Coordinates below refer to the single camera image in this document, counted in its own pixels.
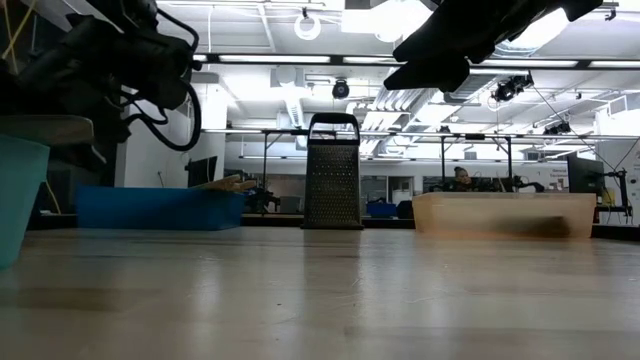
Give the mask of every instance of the teal bin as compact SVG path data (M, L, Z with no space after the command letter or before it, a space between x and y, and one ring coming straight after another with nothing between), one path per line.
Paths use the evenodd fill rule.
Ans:
M48 162L48 147L0 135L0 269L18 258Z

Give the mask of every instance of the box grater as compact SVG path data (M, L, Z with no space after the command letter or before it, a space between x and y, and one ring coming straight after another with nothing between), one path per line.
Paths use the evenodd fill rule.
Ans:
M353 125L355 139L314 139L318 123ZM355 116L315 114L307 141L304 229L362 230L360 219L360 131Z

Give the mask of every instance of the wooden table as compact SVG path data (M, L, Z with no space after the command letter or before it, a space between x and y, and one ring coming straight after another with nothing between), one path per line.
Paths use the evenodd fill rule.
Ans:
M639 359L640 245L413 230L28 234L0 359Z

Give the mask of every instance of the blue bin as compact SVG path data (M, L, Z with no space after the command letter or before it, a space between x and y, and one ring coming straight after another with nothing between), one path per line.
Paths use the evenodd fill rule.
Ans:
M18 258L48 161L48 147L0 135L0 269Z
M373 218L392 218L396 216L396 205L382 203L367 204L367 214Z
M78 227L213 231L240 226L244 196L202 189L81 186Z

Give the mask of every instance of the camera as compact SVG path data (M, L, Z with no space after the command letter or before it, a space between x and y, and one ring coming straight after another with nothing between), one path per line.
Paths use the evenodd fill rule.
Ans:
M333 86L333 91L331 93L334 99L342 100L347 98L349 96L349 85L347 85L347 80L336 80L336 84Z

